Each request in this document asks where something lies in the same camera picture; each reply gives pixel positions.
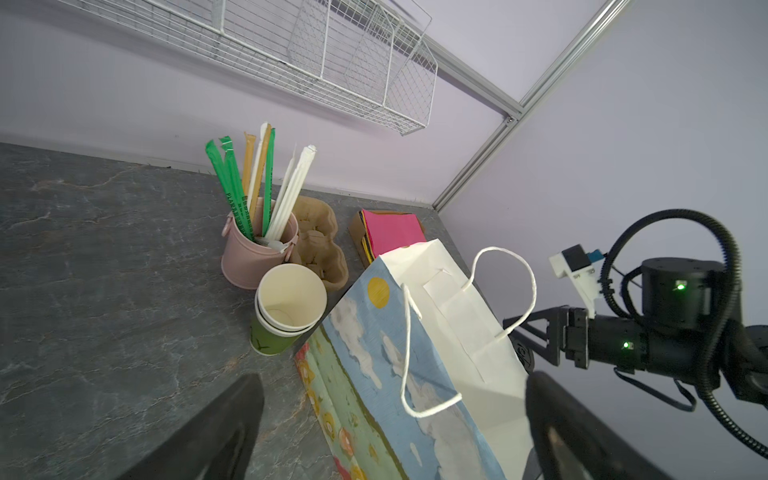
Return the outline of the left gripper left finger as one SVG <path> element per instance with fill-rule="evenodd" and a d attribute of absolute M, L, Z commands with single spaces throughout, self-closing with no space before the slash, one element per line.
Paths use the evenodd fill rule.
<path fill-rule="evenodd" d="M 243 479 L 257 441 L 264 404 L 260 376 L 241 376 L 120 477 Z"/>

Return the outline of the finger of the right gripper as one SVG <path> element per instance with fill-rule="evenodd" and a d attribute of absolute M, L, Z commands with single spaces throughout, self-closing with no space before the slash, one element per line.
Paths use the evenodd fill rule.
<path fill-rule="evenodd" d="M 563 347 L 563 340 L 559 337 L 555 338 L 548 338 L 547 336 L 544 336 L 545 343 L 540 344 L 537 343 L 532 337 L 528 337 L 524 335 L 529 339 L 529 345 L 530 348 L 534 351 L 535 357 L 538 356 L 540 359 L 544 360 L 545 362 L 553 365 L 553 366 L 559 366 L 561 363 L 561 351 Z"/>
<path fill-rule="evenodd" d="M 543 322 L 545 327 L 555 324 L 560 325 L 567 321 L 569 307 L 567 305 L 536 310 L 523 318 L 523 316 L 511 317 L 502 321 L 504 329 L 514 327 L 515 330 L 533 327 L 536 322 Z"/>

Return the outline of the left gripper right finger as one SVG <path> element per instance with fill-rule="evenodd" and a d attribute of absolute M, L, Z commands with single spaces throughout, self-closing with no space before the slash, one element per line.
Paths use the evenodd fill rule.
<path fill-rule="evenodd" d="M 528 376 L 525 406 L 545 479 L 669 477 L 544 372 Z"/>

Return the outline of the painted paper gift bag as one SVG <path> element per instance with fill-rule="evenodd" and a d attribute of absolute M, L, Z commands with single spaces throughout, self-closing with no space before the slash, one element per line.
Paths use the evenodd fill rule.
<path fill-rule="evenodd" d="M 294 361 L 345 479 L 520 479 L 527 373 L 438 240 L 390 251 Z"/>

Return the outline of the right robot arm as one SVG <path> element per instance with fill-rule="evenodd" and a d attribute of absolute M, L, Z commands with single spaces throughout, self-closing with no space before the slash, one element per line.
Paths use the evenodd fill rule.
<path fill-rule="evenodd" d="M 629 241 L 665 220 L 704 227 L 722 252 L 720 262 L 656 257 L 622 275 L 614 264 Z M 581 369 L 613 367 L 621 380 L 685 412 L 703 404 L 741 444 L 761 457 L 767 447 L 725 411 L 714 392 L 727 382 L 738 400 L 767 404 L 767 328 L 742 321 L 741 254 L 719 221 L 689 209 L 648 214 L 629 226 L 609 251 L 574 245 L 551 257 L 584 305 L 552 307 L 503 321 L 514 345 L 557 366 L 562 357 Z"/>

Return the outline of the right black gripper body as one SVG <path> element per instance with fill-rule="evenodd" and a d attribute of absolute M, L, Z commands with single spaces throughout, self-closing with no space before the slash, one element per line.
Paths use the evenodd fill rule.
<path fill-rule="evenodd" d="M 583 302 L 581 307 L 555 309 L 561 334 L 558 348 L 582 369 L 592 361 L 618 369 L 641 369 L 646 352 L 642 327 L 628 318 L 597 313 L 602 286 L 596 263 L 603 258 L 600 251 L 588 253 L 579 244 L 550 257 L 555 276 L 569 280 Z"/>

